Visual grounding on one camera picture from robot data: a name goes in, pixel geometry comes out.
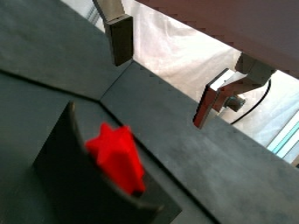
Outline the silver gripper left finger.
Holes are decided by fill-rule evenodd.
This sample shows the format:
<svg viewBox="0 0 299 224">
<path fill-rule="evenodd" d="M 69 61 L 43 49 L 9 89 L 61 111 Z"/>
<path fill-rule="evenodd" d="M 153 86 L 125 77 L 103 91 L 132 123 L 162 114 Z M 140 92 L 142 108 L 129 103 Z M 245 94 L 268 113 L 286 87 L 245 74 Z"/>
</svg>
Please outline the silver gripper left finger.
<svg viewBox="0 0 299 224">
<path fill-rule="evenodd" d="M 102 19 L 111 61 L 122 65 L 133 57 L 133 17 L 125 14 L 121 0 L 91 0 Z"/>
</svg>

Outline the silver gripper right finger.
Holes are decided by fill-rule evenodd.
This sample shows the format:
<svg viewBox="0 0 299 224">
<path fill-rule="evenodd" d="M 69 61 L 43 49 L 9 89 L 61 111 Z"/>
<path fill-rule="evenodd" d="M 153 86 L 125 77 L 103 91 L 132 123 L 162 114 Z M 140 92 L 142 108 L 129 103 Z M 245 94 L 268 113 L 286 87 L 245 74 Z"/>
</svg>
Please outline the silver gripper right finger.
<svg viewBox="0 0 299 224">
<path fill-rule="evenodd" d="M 262 87 L 274 71 L 272 66 L 241 53 L 234 70 L 225 68 L 205 85 L 192 118 L 193 125 L 202 128 L 210 111 L 218 113 L 222 108 L 230 108 L 237 112 L 245 103 L 238 95 Z"/>
</svg>

